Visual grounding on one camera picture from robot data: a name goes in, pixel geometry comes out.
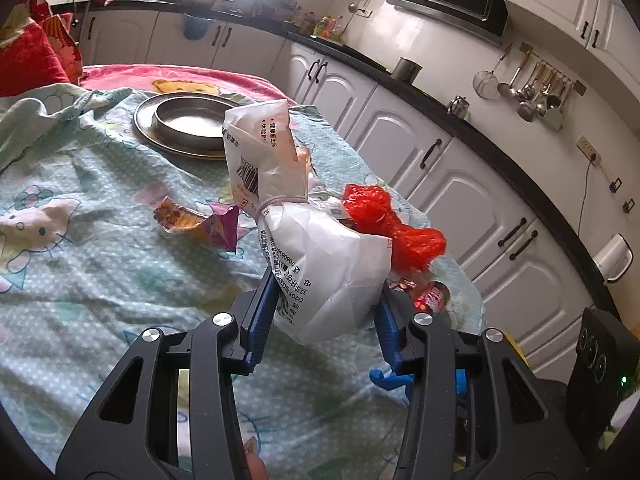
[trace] kitchen counter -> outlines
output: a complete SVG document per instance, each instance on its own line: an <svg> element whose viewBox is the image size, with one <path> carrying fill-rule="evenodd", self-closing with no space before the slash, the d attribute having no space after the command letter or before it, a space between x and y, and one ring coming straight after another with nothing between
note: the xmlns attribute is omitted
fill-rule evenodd
<svg viewBox="0 0 640 480"><path fill-rule="evenodd" d="M380 86L395 94L413 108L424 114L450 135L457 137L473 150L482 160L489 164L527 203L545 227L551 232L558 245L566 253L580 275L581 280L589 291L597 308L607 310L617 318L620 318L616 305L604 285L600 271L597 269L591 255L584 247L580 238L574 232L569 222L564 218L558 208L551 202L533 179L525 173L510 157L498 146L492 143L482 132L471 124L459 118L447 114L446 106L436 101L430 95L425 94L414 86L400 83L390 78L389 72L368 65L362 60L345 54L325 42L314 40L292 32L291 25L278 23L263 18L251 18L238 14L229 14L217 10L206 10L197 7L185 6L180 3L161 0L115 0L107 7L92 6L91 10L110 9L136 9L157 10L159 12L180 12L199 18L211 20L224 20L249 27L258 28L272 34L277 34L291 41L295 41L309 48L330 56L335 60L366 75ZM70 4L57 6L56 12L68 12L72 10Z"/></svg>

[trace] red plastic bag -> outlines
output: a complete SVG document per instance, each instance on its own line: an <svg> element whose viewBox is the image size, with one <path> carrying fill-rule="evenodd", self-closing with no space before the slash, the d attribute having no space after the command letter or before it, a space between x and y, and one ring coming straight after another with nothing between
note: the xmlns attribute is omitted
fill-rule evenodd
<svg viewBox="0 0 640 480"><path fill-rule="evenodd" d="M437 229L403 224L391 209L391 196L379 186L347 184L344 208L359 232L392 239L391 266L400 274L428 270L431 261L447 249Z"/></svg>

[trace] round metal pan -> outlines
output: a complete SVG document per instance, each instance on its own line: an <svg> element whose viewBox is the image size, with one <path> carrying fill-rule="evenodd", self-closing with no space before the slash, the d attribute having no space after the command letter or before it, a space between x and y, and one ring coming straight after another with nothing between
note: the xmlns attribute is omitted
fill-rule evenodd
<svg viewBox="0 0 640 480"><path fill-rule="evenodd" d="M223 150L222 124L225 102L201 97L174 97L158 105L152 118L154 130L174 144L200 150Z"/></svg>
<svg viewBox="0 0 640 480"><path fill-rule="evenodd" d="M233 101L228 99L202 94L199 92L169 92L167 94L158 94L150 97L143 103L141 103L136 109L134 115L134 123L139 133L146 138L152 145L165 150L166 152L174 153L175 155L190 156L193 158L200 158L204 160L224 160L225 152L223 150L203 150L199 148L190 148L184 146L179 142L173 142L165 137L162 137L153 128L153 116L156 112L158 105L169 99L175 97L199 97L201 99L209 99L212 101L222 102L228 105L230 108L239 106Z"/></svg>

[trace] pink blanket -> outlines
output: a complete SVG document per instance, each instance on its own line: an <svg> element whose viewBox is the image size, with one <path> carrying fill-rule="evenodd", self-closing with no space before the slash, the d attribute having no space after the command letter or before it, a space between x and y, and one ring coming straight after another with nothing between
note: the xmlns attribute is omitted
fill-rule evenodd
<svg viewBox="0 0 640 480"><path fill-rule="evenodd" d="M85 66L84 77L80 86L87 89L113 90L129 87L148 92L160 91L162 83L185 81L194 84L203 83L207 86L215 85L222 93L236 92L256 101L271 99L286 99L290 105L296 102L289 99L267 80L253 75L222 72L209 68L175 65L97 65ZM193 85L186 85L185 90Z"/></svg>

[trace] blue gripper pad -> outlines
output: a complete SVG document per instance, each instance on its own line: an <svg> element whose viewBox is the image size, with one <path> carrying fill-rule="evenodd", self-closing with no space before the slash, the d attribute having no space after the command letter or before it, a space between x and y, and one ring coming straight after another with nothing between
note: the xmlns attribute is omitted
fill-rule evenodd
<svg viewBox="0 0 640 480"><path fill-rule="evenodd" d="M251 325L247 328L248 344L246 345L244 366L248 374L252 373L256 365L262 361L264 346L267 343L279 295L280 286L274 275L269 272L268 276L262 279L255 292L253 302L257 301L257 306Z"/></svg>
<svg viewBox="0 0 640 480"><path fill-rule="evenodd" d="M402 365L402 358L400 356L400 331L396 325L394 315L391 312L388 298L389 290L386 285L384 285L380 302L376 307L374 322L376 324L380 349L382 350L382 357L389 363L391 369L398 373Z"/></svg>

